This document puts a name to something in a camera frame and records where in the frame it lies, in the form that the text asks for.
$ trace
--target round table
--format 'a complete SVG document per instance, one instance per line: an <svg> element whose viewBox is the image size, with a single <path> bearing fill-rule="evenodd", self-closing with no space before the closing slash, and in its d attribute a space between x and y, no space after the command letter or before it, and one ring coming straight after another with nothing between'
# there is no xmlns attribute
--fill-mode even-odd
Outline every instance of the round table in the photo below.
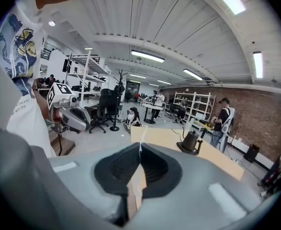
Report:
<svg viewBox="0 0 281 230"><path fill-rule="evenodd" d="M152 117L151 119L147 119L146 118L146 115L148 113L148 108L152 108L154 110L163 110L163 107L161 106L157 106L157 105L151 105L151 104L143 104L142 106L146 107L146 114L145 114L145 118L144 118L144 121L148 124L155 124L154 122L154 114L155 112L152 112Z"/></svg>

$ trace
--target white t-shirt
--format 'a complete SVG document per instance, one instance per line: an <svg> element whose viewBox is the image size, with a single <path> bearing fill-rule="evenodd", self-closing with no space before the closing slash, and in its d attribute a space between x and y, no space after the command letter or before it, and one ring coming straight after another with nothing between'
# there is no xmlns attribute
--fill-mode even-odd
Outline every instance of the white t-shirt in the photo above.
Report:
<svg viewBox="0 0 281 230"><path fill-rule="evenodd" d="M165 101L165 96L163 94L158 94L156 98L157 100L155 101L154 105L163 106L163 102Z"/></svg>
<svg viewBox="0 0 281 230"><path fill-rule="evenodd" d="M55 153L32 91L34 80L40 77L40 52L45 42L39 14L35 0L16 0L0 22L0 66L22 93L7 130L52 157Z"/></svg>

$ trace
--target white ceiling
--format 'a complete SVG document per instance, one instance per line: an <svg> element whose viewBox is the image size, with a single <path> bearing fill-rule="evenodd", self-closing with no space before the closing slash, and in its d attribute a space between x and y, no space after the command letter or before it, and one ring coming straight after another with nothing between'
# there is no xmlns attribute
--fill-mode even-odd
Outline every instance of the white ceiling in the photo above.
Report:
<svg viewBox="0 0 281 230"><path fill-rule="evenodd" d="M93 47L110 69L146 76L147 82L198 82L183 72L187 68L216 83L281 88L281 23L265 0L242 2L246 11L234 15L222 0L72 0L46 7L44 23L72 50ZM165 62L138 60L132 49ZM255 51L263 53L261 80Z"/></svg>

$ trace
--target man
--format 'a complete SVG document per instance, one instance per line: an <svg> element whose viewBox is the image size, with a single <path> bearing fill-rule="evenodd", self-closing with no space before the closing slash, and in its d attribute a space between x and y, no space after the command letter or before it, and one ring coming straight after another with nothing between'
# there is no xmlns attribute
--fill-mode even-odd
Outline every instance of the man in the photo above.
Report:
<svg viewBox="0 0 281 230"><path fill-rule="evenodd" d="M160 90L158 92L158 95L156 96L156 101L154 105L162 107L164 101L165 101L165 96L163 95L163 90ZM159 111L160 110L155 110L154 120L157 119Z"/></svg>
<svg viewBox="0 0 281 230"><path fill-rule="evenodd" d="M40 52L46 39L39 15L45 5L64 1L16 0L0 22L0 67L22 93L6 129L43 148L47 157L55 156L44 121L50 118L49 111L46 99L33 86L40 77Z"/></svg>
<svg viewBox="0 0 281 230"><path fill-rule="evenodd" d="M228 117L231 115L231 111L229 108L230 101L226 97L223 98L219 103L222 106L222 110L219 114L218 117L213 117L212 118L212 123L214 125L214 131L212 134L212 139L211 139L211 145L215 148L217 148L219 140L222 138L223 133L221 131L222 126L228 119Z"/></svg>
<svg viewBox="0 0 281 230"><path fill-rule="evenodd" d="M53 74L51 74L50 77L48 77L48 78L45 80L45 84L49 85L50 81L52 81L52 82L55 82L55 81L56 81Z"/></svg>
<svg viewBox="0 0 281 230"><path fill-rule="evenodd" d="M185 118L185 112L186 112L186 104L187 104L188 98L183 99L180 102L180 107L178 111L178 118L180 119L180 124L183 124L183 119Z"/></svg>
<svg viewBox="0 0 281 230"><path fill-rule="evenodd" d="M278 176L278 171L281 170L281 155L276 159L270 170L266 173L264 178L258 183L258 186L269 187Z"/></svg>

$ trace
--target coat rack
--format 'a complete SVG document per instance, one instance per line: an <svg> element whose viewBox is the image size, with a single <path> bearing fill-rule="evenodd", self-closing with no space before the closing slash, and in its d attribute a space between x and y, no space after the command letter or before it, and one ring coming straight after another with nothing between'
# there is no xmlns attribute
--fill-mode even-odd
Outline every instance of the coat rack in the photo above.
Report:
<svg viewBox="0 0 281 230"><path fill-rule="evenodd" d="M118 106L119 106L119 104L120 104L120 103L119 103L119 96L120 96L120 94L122 94L122 93L120 93L120 86L123 85L123 83L122 83L123 76L124 76L125 74L127 74L127 73L122 74L123 70L121 70L121 71L118 70L118 72L119 72L119 75L120 75L119 80L114 77L114 79L117 80L118 88L117 88L117 104L116 104L116 112L115 112L115 113L116 113L116 114L115 114L115 121L114 121L114 123L113 123L113 126L110 127L110 130L111 130L111 131L118 131L118 130L120 129L119 127L116 126Z"/></svg>

